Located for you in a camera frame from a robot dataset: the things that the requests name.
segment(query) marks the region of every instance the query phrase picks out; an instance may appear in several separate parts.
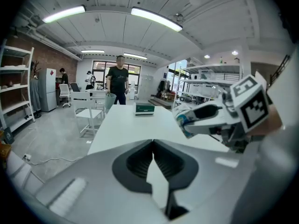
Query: white table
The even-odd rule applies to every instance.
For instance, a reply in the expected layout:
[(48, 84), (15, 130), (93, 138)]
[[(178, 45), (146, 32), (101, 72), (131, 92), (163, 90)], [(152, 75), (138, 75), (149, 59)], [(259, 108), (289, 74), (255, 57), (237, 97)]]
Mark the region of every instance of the white table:
[[(101, 124), (88, 154), (118, 147), (127, 143), (160, 139), (183, 145), (227, 152), (228, 148), (209, 135), (198, 134), (187, 139), (172, 113), (161, 106), (155, 106), (153, 115), (135, 116), (132, 105), (113, 105)], [(160, 208), (167, 202), (168, 182), (155, 161), (149, 166), (147, 182), (152, 184), (153, 198)]]

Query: shelving unit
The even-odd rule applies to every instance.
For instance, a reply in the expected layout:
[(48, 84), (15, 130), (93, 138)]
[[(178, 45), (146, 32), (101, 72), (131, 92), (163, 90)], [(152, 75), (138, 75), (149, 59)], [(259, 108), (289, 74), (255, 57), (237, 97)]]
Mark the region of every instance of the shelving unit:
[[(30, 87), (29, 87), (30, 65), (31, 65), (31, 60), (32, 60), (32, 55), (33, 55), (34, 48), (32, 48), (31, 51), (28, 51), (28, 50), (23, 50), (23, 49), (16, 48), (16, 47), (6, 46), (5, 43), (6, 43), (6, 40), (4, 41), (3, 45), (1, 46), (1, 50), (0, 50), (0, 64), (2, 63), (3, 56), (19, 57), (19, 58), (22, 58), (22, 63), (24, 63), (24, 57), (29, 55), (28, 63), (26, 64), (25, 67), (24, 66), (21, 66), (21, 67), (18, 67), (18, 66), (0, 67), (0, 74), (20, 73), (21, 74), (21, 83), (25, 79), (24, 75), (27, 72), (27, 84), (16, 85), (16, 86), (13, 86), (13, 87), (9, 87), (9, 88), (0, 90), (0, 93), (3, 93), (3, 92), (9, 92), (9, 91), (12, 91), (12, 90), (16, 90), (16, 89), (21, 89), (21, 99), (22, 99), (18, 103), (13, 104), (9, 107), (6, 107), (5, 109), (2, 109), (2, 105), (1, 105), (1, 101), (0, 101), (0, 120), (1, 120), (1, 124), (2, 124), (3, 129), (7, 128), (7, 124), (6, 124), (5, 119), (6, 119), (6, 114), (8, 112), (13, 111), (13, 110), (15, 110), (19, 107), (25, 106), (25, 105), (30, 109), (30, 115), (26, 116), (24, 114), (23, 119), (17, 120), (12, 125), (10, 125), (10, 130), (12, 132), (12, 131), (16, 130), (18, 127), (20, 127), (21, 125), (28, 122), (29, 120), (33, 120), (35, 122), (33, 111), (32, 111), (32, 106), (31, 106)], [(25, 100), (25, 97), (22, 93), (22, 88), (27, 88), (28, 100)]]
[[(216, 74), (216, 79), (209, 80), (209, 79), (181, 79), (181, 72), (189, 72), (190, 74), (199, 74), (200, 70), (212, 70)], [(208, 85), (218, 85), (222, 88), (228, 88), (235, 82), (237, 82), (240, 78), (242, 78), (242, 69), (240, 64), (203, 64), (203, 65), (192, 65), (187, 68), (180, 68), (178, 74), (178, 85), (176, 88), (175, 97), (177, 97), (178, 93), (191, 95), (191, 96), (198, 96), (207, 99), (213, 99), (207, 95), (202, 95), (200, 93), (194, 93), (187, 91), (178, 91), (179, 84), (181, 82), (185, 82), (187, 84), (208, 84)], [(184, 103), (182, 101), (174, 100), (174, 103)], [(186, 103), (190, 107), (195, 106), (194, 104), (190, 105), (190, 103)]]

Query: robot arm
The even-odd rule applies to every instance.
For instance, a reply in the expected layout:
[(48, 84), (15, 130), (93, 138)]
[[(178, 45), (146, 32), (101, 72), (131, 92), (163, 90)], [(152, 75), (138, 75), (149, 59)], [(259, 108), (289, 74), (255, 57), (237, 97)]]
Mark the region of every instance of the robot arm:
[(182, 104), (172, 112), (187, 138), (221, 133), (225, 142), (242, 140), (269, 116), (265, 91), (252, 75), (230, 86), (218, 100), (192, 109)]

